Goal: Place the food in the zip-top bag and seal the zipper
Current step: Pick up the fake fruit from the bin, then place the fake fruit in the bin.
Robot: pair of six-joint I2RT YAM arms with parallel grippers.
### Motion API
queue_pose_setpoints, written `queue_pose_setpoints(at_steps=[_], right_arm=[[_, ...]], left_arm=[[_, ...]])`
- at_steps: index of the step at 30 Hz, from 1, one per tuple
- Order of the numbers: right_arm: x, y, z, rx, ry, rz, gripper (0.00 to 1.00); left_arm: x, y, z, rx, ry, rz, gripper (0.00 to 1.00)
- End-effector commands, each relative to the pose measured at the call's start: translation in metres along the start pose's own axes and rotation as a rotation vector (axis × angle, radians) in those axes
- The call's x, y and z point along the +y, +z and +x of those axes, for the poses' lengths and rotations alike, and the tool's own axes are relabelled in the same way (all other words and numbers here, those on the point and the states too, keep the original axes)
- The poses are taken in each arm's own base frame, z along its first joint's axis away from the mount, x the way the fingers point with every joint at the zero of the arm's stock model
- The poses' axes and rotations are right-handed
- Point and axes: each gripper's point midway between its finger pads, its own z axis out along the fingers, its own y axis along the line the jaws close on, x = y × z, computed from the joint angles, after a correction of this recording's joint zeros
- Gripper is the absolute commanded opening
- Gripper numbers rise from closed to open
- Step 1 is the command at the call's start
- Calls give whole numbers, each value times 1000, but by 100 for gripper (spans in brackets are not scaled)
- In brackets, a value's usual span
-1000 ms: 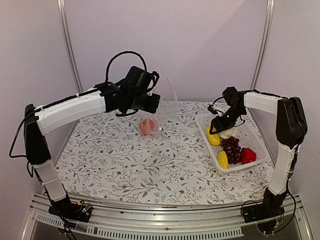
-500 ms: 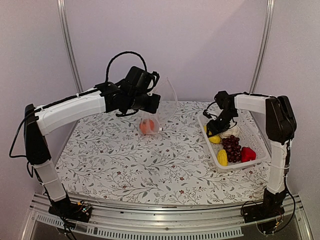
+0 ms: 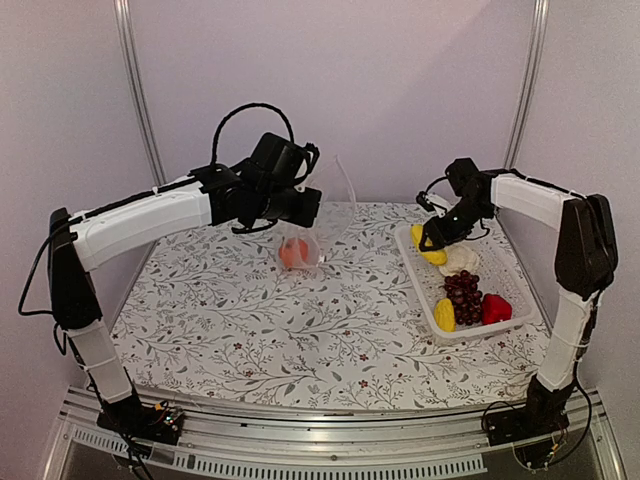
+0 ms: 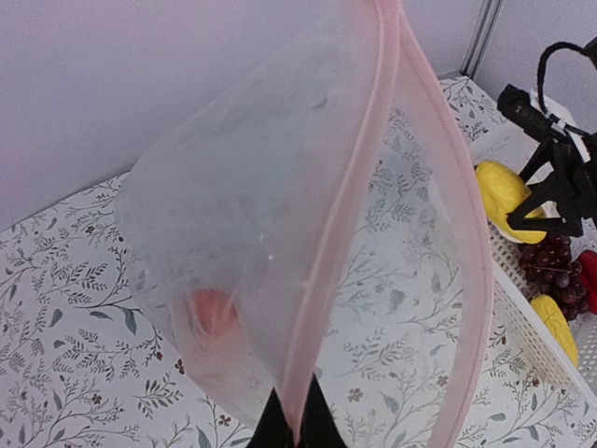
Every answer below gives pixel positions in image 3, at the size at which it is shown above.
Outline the clear zip top bag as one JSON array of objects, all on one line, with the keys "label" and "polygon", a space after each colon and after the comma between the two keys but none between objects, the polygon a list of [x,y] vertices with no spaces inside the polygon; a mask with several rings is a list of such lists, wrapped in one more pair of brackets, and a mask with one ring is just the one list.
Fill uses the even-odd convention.
[{"label": "clear zip top bag", "polygon": [[309,176],[306,188],[322,192],[318,215],[311,228],[283,223],[276,228],[276,259],[286,268],[278,255],[278,249],[289,238],[300,238],[309,246],[307,265],[318,267],[328,260],[330,250],[353,222],[356,210],[356,195],[352,182],[339,157],[335,155],[324,166],[318,166]]}]

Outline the white toy cauliflower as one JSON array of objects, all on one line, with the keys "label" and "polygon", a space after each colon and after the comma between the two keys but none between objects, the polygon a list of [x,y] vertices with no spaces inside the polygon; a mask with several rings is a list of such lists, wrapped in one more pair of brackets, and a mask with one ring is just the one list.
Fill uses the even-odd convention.
[{"label": "white toy cauliflower", "polygon": [[475,274],[480,264],[479,255],[464,244],[458,243],[445,248],[447,261],[438,267],[443,276],[460,274],[463,270]]}]

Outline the orange toy pumpkin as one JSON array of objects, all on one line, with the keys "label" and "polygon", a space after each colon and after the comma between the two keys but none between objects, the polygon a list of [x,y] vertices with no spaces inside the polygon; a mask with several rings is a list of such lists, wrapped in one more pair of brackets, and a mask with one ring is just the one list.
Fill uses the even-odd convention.
[{"label": "orange toy pumpkin", "polygon": [[278,249],[278,255],[286,268],[302,268],[307,265],[308,244],[300,238],[286,239]]}]

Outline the white plastic basket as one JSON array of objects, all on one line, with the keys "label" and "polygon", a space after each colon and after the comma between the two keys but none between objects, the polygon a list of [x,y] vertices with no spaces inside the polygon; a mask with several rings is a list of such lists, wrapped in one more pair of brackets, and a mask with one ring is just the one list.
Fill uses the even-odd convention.
[{"label": "white plastic basket", "polygon": [[401,226],[395,240],[436,343],[490,337],[537,318],[515,254],[498,233],[434,252],[418,249],[421,233],[420,225]]}]

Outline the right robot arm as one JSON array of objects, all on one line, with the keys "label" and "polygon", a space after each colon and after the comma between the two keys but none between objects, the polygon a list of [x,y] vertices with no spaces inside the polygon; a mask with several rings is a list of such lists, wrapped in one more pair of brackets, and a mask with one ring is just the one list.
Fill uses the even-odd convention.
[{"label": "right robot arm", "polygon": [[445,170],[458,203],[433,216],[418,238],[421,252],[442,250],[466,240],[474,226],[498,210],[511,210],[557,232],[554,260],[559,303],[550,343],[530,381],[517,427],[537,436],[556,417],[553,400],[577,386],[577,366],[590,344],[603,292],[614,280],[618,251],[608,199],[585,196],[525,176],[515,169],[480,170],[459,158]]}]

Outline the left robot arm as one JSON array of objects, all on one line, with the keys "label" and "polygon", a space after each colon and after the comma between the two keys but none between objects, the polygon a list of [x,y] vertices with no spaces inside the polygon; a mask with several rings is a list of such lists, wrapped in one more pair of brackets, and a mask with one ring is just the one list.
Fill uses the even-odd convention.
[{"label": "left robot arm", "polygon": [[126,433],[141,433],[149,415],[132,399],[134,387],[102,322],[91,272],[142,245],[207,225],[230,222],[237,235],[279,221],[311,227],[321,193],[303,183],[319,157],[311,143],[298,146],[266,133],[252,154],[233,167],[211,163],[104,207],[74,215],[59,209],[51,215],[47,273],[53,318],[110,405],[111,419]]}]

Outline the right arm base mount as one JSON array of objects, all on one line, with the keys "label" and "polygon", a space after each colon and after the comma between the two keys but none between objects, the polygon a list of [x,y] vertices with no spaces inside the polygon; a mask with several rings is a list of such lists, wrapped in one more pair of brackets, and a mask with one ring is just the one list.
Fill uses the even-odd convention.
[{"label": "right arm base mount", "polygon": [[569,420],[565,407],[573,390],[574,386],[570,384],[550,391],[533,378],[523,407],[509,406],[503,411],[483,413],[481,428],[487,434],[489,444],[518,442],[567,428]]}]

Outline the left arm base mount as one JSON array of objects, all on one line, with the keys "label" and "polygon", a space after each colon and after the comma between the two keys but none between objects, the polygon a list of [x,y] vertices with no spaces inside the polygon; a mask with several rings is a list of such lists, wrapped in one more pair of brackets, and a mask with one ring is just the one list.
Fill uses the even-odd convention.
[{"label": "left arm base mount", "polygon": [[171,407],[167,400],[155,406],[145,405],[128,378],[131,392],[122,400],[106,401],[92,383],[101,411],[97,425],[129,439],[143,439],[176,446],[182,434],[184,411]]}]

